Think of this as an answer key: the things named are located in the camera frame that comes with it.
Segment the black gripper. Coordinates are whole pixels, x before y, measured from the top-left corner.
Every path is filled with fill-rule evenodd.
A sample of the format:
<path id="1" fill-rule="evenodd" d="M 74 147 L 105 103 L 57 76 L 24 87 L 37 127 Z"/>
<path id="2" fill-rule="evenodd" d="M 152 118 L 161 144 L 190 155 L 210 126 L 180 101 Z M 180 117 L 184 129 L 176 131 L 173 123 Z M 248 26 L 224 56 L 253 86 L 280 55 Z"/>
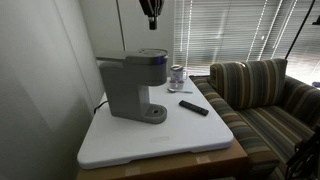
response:
<path id="1" fill-rule="evenodd" d="M 139 0 L 145 15 L 148 16 L 149 29 L 157 29 L 157 18 L 161 14 L 164 0 Z"/>

